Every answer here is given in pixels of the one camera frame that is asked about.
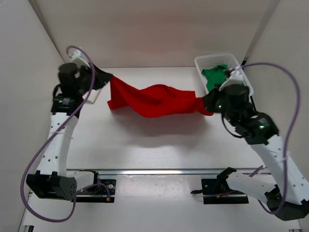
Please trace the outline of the red t-shirt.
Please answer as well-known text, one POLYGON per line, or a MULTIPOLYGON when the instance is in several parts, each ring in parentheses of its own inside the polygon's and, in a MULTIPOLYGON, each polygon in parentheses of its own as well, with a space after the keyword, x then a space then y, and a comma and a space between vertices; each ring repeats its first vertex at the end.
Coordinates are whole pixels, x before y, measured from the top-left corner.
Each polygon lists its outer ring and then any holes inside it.
POLYGON ((110 87, 108 106, 111 110, 129 106, 146 118, 196 112, 205 116, 213 115, 204 108, 202 98, 196 97, 194 91, 179 90, 163 84, 137 89, 117 77, 111 79, 110 87))

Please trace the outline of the white t-shirt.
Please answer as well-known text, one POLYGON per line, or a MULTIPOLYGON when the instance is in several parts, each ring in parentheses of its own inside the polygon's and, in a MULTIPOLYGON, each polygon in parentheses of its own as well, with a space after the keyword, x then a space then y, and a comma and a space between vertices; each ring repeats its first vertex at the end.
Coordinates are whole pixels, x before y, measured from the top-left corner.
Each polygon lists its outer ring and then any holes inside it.
POLYGON ((90 93, 89 97, 87 98, 86 103, 87 104, 94 104, 95 101, 97 100, 100 92, 101 92, 101 89, 97 89, 97 90, 93 89, 93 90, 91 90, 91 93, 90 93))

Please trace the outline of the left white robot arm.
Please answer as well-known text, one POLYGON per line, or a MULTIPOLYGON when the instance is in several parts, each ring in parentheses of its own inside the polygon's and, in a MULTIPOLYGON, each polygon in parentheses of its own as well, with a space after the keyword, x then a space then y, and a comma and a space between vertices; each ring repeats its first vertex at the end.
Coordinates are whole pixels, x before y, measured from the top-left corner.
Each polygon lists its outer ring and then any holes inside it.
POLYGON ((65 63, 58 68, 60 83, 53 90, 50 135, 53 139, 43 149, 42 159, 26 184, 41 199, 72 201, 78 183, 67 176, 67 156, 71 137, 80 116, 80 105, 89 90, 103 88, 113 75, 88 66, 65 63))

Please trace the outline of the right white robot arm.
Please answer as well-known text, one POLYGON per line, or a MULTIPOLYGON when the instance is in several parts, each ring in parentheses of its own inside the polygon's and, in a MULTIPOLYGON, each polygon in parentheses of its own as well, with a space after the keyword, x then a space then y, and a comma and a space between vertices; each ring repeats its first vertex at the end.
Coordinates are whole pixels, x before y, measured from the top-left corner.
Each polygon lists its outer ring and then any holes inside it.
POLYGON ((264 209, 283 221, 303 219, 309 214, 309 182, 302 175, 283 142, 272 118, 254 110, 249 102, 249 88, 233 84, 223 89, 216 84, 204 96, 206 110, 219 113, 235 128, 235 138, 244 139, 257 153, 276 181, 266 183, 228 167, 217 175, 217 188, 222 193, 243 192, 264 209))

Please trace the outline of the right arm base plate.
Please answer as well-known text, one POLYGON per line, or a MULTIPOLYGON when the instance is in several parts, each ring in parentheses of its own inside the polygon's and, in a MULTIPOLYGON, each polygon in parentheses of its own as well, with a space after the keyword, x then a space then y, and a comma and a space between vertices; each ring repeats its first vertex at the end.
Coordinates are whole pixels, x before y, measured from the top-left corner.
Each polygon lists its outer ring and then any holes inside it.
POLYGON ((236 169, 228 167, 217 175, 216 178, 201 179, 201 189, 192 190, 190 193, 202 194, 203 204, 248 204, 246 194, 229 188, 226 179, 236 169))

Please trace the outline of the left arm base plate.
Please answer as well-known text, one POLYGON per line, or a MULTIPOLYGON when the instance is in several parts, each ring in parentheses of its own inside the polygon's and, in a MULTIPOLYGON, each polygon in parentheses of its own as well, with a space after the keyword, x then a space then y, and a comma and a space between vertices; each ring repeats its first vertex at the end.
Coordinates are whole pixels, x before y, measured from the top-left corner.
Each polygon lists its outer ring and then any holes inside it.
POLYGON ((114 203, 116 179, 88 169, 77 170, 71 177, 77 182, 77 203, 114 203))

